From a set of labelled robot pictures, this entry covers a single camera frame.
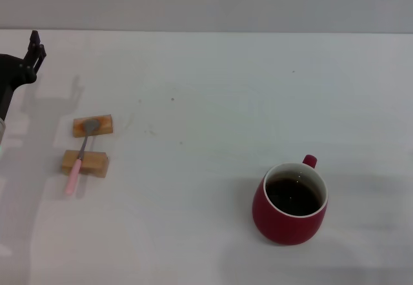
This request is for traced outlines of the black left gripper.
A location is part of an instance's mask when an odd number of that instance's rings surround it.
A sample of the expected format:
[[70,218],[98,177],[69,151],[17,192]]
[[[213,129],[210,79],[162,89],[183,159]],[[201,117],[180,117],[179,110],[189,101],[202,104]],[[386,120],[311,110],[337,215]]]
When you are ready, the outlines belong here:
[[5,119],[13,94],[24,84],[35,82],[35,75],[39,71],[46,51],[41,44],[37,30],[32,30],[28,51],[24,59],[7,54],[1,54],[1,118]]

